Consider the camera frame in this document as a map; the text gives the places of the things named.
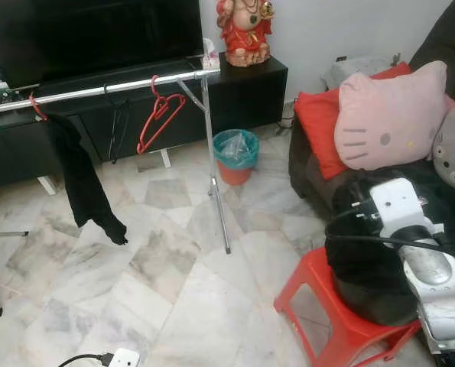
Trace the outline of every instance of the power strip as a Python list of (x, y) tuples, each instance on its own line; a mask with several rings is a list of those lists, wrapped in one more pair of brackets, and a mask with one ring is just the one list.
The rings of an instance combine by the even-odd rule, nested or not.
[(118, 348), (109, 367), (138, 367), (140, 355), (137, 352)]

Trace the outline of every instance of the red statue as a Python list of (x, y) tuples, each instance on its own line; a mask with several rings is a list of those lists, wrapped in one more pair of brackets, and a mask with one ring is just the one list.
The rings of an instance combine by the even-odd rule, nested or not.
[(226, 59), (235, 67), (248, 67), (270, 58), (266, 34), (271, 34), (273, 6), (263, 0), (219, 0), (217, 25), (222, 28)]

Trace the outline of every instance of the tv screen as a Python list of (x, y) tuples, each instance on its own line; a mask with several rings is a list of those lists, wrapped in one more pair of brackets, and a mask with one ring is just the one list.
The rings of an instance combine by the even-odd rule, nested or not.
[(198, 0), (0, 0), (12, 88), (202, 53)]

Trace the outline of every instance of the black tv cabinet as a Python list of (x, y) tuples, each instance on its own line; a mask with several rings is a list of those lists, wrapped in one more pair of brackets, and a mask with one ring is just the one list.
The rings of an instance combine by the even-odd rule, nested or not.
[[(254, 128), (278, 122), (284, 105), (288, 68), (272, 57), (249, 68), (230, 66), (220, 55), (219, 75), (210, 77), (210, 108), (213, 130)], [(138, 67), (100, 76), (43, 85), (39, 95), (64, 93), (77, 89), (149, 79), (153, 75), (171, 75), (192, 70), (191, 62), (165, 63), (158, 67)], [(201, 99), (200, 81), (187, 82)], [(161, 94), (181, 93), (178, 85), (159, 86)], [(154, 105), (150, 89), (139, 89), (108, 96), (97, 96), (54, 103), (45, 112), (68, 116), (83, 136), (82, 145), (97, 164), (108, 161), (112, 131), (112, 104), (129, 101), (130, 119), (119, 157), (135, 155), (138, 136)], [(33, 177), (57, 174), (57, 158), (34, 112), (0, 114), (0, 185)], [(206, 137), (203, 113), (189, 99), (176, 119), (164, 130), (149, 151), (170, 148)]]

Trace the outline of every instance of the red cushion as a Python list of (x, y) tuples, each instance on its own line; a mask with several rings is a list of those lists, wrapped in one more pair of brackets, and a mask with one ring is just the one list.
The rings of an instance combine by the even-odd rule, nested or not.
[[(400, 63), (382, 71), (372, 79), (391, 79), (412, 73), (406, 63)], [(334, 129), (340, 113), (340, 90), (332, 89), (325, 93), (308, 94), (301, 92), (295, 103), (295, 112), (307, 135), (312, 152), (319, 161), (320, 172), (326, 180), (348, 169), (340, 160), (334, 144)]]

